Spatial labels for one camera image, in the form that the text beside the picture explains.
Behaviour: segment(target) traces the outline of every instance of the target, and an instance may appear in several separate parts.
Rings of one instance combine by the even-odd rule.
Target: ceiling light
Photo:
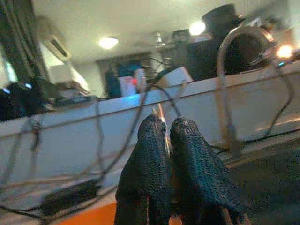
[[[205,24],[202,21],[197,21],[189,27],[191,35],[199,35],[205,30]]]
[[[111,48],[115,47],[118,42],[119,42],[118,39],[109,37],[109,38],[101,39],[99,41],[99,45],[100,45],[100,47],[102,47],[104,49],[111,49]]]
[[[283,45],[280,47],[280,49],[277,52],[277,56],[279,58],[290,58],[293,53],[293,48],[289,45]]]

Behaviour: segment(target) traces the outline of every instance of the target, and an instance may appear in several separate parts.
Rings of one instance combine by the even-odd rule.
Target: curtain
[[[19,82],[49,81],[36,27],[31,0],[0,0],[0,41]]]

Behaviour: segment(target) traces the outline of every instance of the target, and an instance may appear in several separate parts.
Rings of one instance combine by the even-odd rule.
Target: red light
[[[134,86],[136,86],[137,80],[136,80],[135,78],[132,79],[132,84],[133,84]]]

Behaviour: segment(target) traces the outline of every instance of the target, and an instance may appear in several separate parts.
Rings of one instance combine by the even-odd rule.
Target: power adapter
[[[89,180],[48,194],[42,201],[41,213],[44,216],[53,216],[61,210],[95,198],[100,188],[97,183],[97,180]]]

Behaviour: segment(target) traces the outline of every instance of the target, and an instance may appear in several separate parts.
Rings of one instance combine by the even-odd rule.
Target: ceiling
[[[155,44],[155,31],[165,40],[174,30],[187,29],[208,11],[234,3],[239,15],[274,0],[33,0],[37,15],[58,29],[75,63],[146,52]],[[111,50],[98,46],[103,37],[117,37]]]

